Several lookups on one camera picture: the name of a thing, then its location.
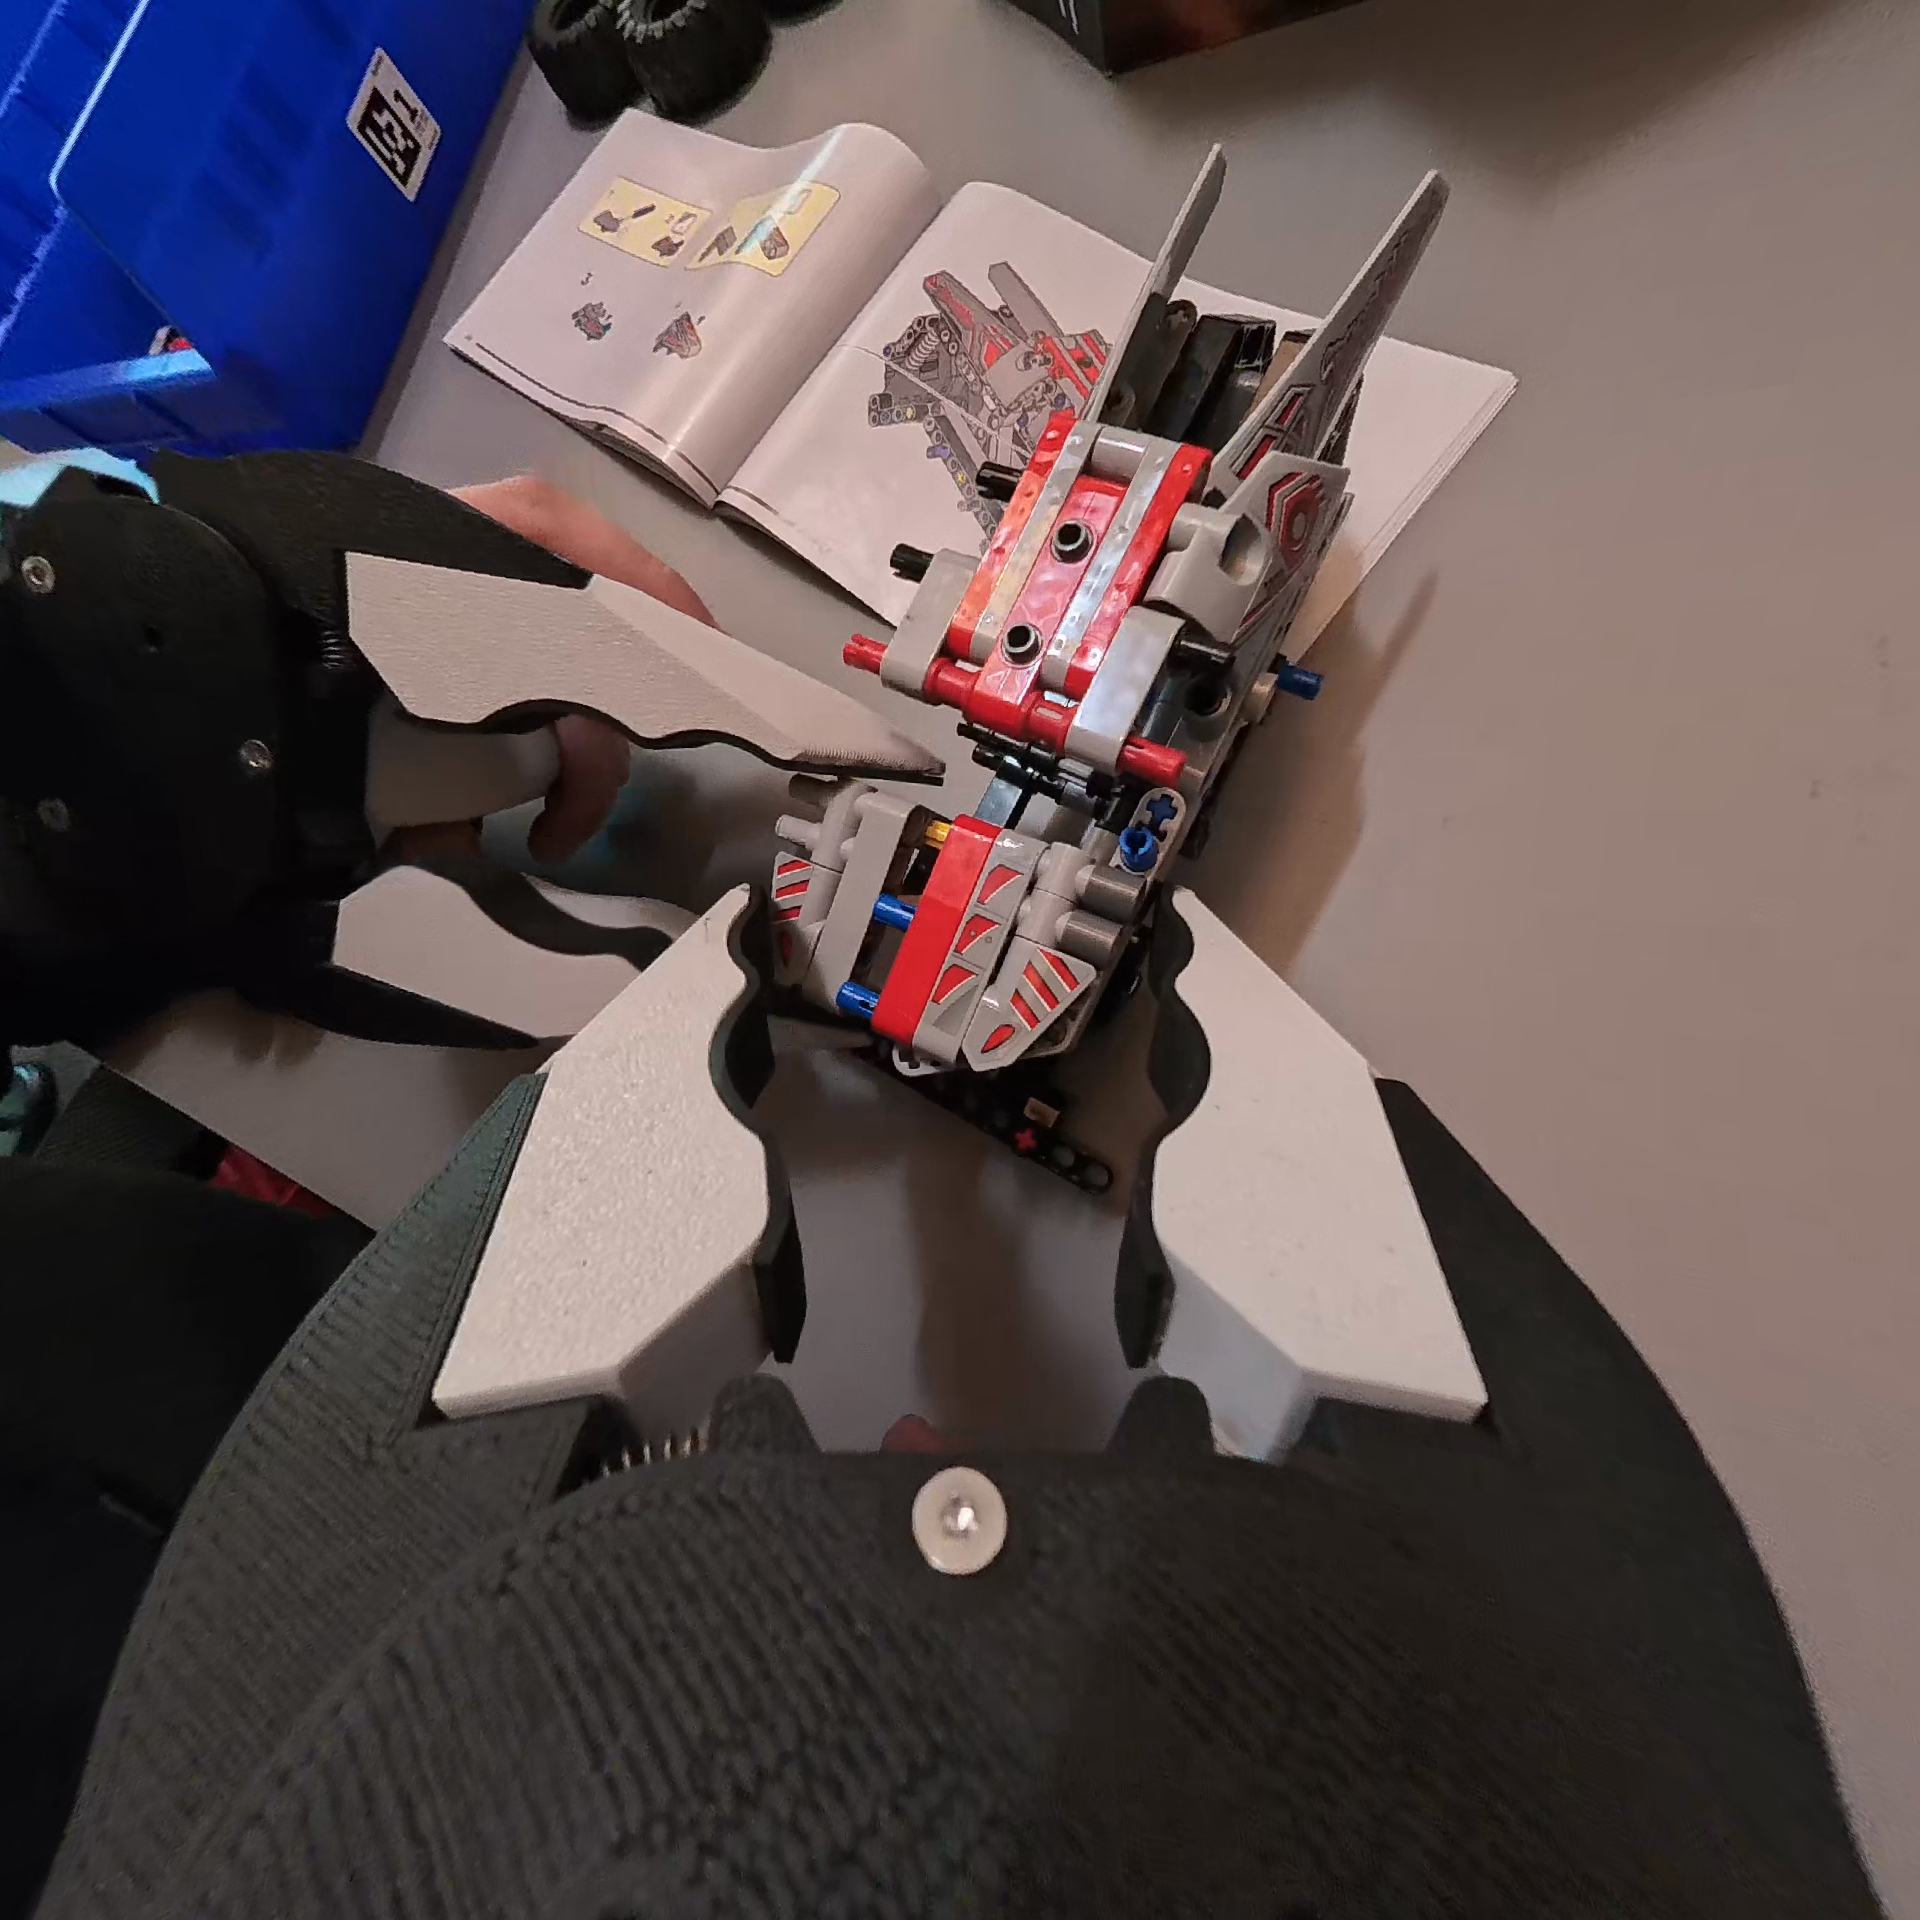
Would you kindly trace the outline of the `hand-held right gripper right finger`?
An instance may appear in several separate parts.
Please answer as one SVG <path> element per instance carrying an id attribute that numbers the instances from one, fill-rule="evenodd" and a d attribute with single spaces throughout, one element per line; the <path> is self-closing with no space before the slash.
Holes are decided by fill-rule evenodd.
<path id="1" fill-rule="evenodd" d="M 1277 1461 L 1323 1403 L 1470 1424 L 1485 1382 L 1372 1066 L 1196 892 L 1159 902 L 1113 1315 L 1215 1452 Z"/>

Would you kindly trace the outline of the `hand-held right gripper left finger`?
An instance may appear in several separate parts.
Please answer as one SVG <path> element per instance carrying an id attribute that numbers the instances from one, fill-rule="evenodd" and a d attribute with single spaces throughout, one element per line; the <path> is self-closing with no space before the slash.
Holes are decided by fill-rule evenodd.
<path id="1" fill-rule="evenodd" d="M 705 1424 L 807 1315 L 757 1116 L 775 1074 L 761 890 L 693 920 L 540 1071 L 434 1384 L 451 1420 L 606 1402 Z"/>

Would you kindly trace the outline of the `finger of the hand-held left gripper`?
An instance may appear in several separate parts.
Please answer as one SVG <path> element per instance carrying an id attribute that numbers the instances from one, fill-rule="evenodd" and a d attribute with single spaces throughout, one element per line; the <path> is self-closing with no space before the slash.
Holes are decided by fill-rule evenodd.
<path id="1" fill-rule="evenodd" d="M 638 748 L 724 742 L 810 778 L 940 783 L 871 706 L 650 592 L 346 558 L 348 626 L 401 709 L 446 728 L 602 718 Z"/>
<path id="2" fill-rule="evenodd" d="M 653 898 L 398 867 L 341 902 L 330 955 L 284 986 L 281 1011 L 385 1044 L 557 1050 L 697 925 Z"/>

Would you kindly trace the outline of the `grey red brick truck model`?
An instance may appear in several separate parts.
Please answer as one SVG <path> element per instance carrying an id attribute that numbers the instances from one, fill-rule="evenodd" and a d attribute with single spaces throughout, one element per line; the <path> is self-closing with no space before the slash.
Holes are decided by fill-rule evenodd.
<path id="1" fill-rule="evenodd" d="M 1246 728 L 1321 678 L 1284 654 L 1353 506 L 1363 374 L 1449 203 L 1429 171 L 1292 352 L 1177 298 L 1225 181 L 1214 148 L 1089 398 L 1047 419 L 983 556 L 899 543 L 914 584 L 846 662 L 948 709 L 991 780 L 971 812 L 827 786 L 782 816 L 765 916 L 785 1012 L 1089 1192 L 1049 1066 L 1138 978 L 1174 859 Z"/>

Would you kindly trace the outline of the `light grey desk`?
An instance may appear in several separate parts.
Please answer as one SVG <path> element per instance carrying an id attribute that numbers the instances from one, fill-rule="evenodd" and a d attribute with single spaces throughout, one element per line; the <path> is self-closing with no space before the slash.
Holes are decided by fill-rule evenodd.
<path id="1" fill-rule="evenodd" d="M 1363 5 L 1105 80 L 839 5 L 718 124 L 900 135 L 1518 392 L 1326 629 L 1191 879 L 1633 1334 L 1915 1915 L 1915 5 Z"/>

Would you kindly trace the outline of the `person's left hand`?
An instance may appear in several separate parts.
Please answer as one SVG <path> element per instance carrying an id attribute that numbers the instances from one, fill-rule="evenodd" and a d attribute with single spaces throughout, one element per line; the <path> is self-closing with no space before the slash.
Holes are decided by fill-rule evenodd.
<path id="1" fill-rule="evenodd" d="M 553 483 L 518 472 L 454 487 L 452 495 L 589 573 L 714 623 L 707 600 L 670 565 Z M 578 855 L 606 826 L 633 767 L 630 741 L 602 718 L 562 716 L 555 732 L 559 771 L 529 829 L 529 852 L 547 869 Z"/>

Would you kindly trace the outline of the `open instruction booklet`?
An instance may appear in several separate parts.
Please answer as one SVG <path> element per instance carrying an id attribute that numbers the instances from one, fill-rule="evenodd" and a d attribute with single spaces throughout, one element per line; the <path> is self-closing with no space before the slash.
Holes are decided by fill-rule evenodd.
<path id="1" fill-rule="evenodd" d="M 897 543 L 989 550 L 983 463 L 1089 407 L 1146 261 L 897 135 L 782 148 L 628 112 L 449 334 L 884 622 Z"/>

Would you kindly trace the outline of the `tagged blue storage bin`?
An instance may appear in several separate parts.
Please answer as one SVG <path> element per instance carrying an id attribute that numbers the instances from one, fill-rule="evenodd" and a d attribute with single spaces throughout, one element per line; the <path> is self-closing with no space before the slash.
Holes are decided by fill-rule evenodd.
<path id="1" fill-rule="evenodd" d="M 361 442 L 507 88 L 531 2 L 138 5 L 51 187 L 84 270 L 6 389 L 51 446 Z"/>

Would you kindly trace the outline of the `black toy set box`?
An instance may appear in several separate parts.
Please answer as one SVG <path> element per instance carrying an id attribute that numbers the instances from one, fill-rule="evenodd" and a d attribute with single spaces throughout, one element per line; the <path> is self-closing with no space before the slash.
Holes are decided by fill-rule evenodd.
<path id="1" fill-rule="evenodd" d="M 1353 2 L 1010 2 L 1107 77 L 1276 32 Z"/>

